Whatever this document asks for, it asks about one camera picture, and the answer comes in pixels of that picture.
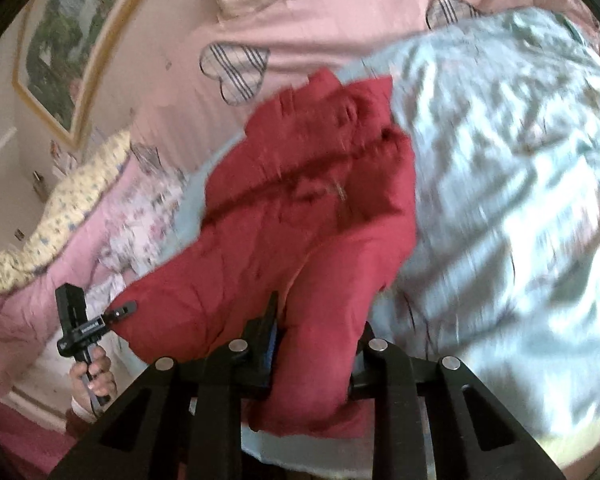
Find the person's left hand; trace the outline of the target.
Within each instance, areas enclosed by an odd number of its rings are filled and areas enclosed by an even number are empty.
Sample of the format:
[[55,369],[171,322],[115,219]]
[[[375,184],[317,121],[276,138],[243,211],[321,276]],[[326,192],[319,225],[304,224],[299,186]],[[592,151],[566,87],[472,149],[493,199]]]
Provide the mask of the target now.
[[69,372],[72,397],[82,410],[91,411],[91,394],[94,396],[117,395],[117,384],[111,371],[111,360],[106,351],[95,346],[91,353],[92,362],[75,362]]

